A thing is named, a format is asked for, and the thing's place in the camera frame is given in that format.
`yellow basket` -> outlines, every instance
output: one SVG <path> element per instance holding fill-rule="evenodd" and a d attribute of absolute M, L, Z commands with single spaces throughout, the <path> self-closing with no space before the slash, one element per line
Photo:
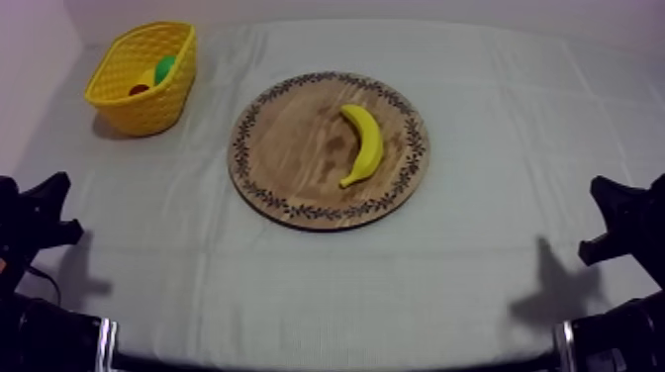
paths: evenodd
<path fill-rule="evenodd" d="M 130 96 L 142 74 L 175 55 L 168 75 L 156 86 Z M 178 120 L 196 74 L 196 32 L 192 25 L 156 22 L 117 38 L 85 89 L 85 99 L 118 131 L 149 136 Z"/>

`yellow banana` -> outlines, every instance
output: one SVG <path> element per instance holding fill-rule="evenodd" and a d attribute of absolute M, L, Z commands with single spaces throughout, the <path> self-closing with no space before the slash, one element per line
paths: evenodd
<path fill-rule="evenodd" d="M 365 108 L 343 105 L 341 114 L 357 128 L 360 134 L 360 152 L 355 158 L 351 173 L 339 181 L 339 186 L 345 188 L 374 174 L 383 157 L 383 137 L 372 114 Z"/>

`green ball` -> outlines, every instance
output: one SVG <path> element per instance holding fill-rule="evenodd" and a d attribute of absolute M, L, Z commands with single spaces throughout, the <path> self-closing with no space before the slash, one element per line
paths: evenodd
<path fill-rule="evenodd" d="M 154 69 L 154 85 L 159 84 L 164 78 L 166 78 L 173 63 L 175 63 L 175 55 L 167 55 L 159 60 L 157 67 Z"/>

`wooden plate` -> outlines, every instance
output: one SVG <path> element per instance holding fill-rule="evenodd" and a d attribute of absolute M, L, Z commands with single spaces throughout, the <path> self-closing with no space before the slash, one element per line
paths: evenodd
<path fill-rule="evenodd" d="M 339 107 L 365 107 L 381 127 L 384 156 L 374 175 L 346 189 L 358 135 Z M 423 179 L 429 140 L 423 119 L 389 86 L 351 73 L 297 76 L 263 92 L 237 120 L 229 172 L 242 197 L 289 227 L 349 229 L 397 209 Z"/>

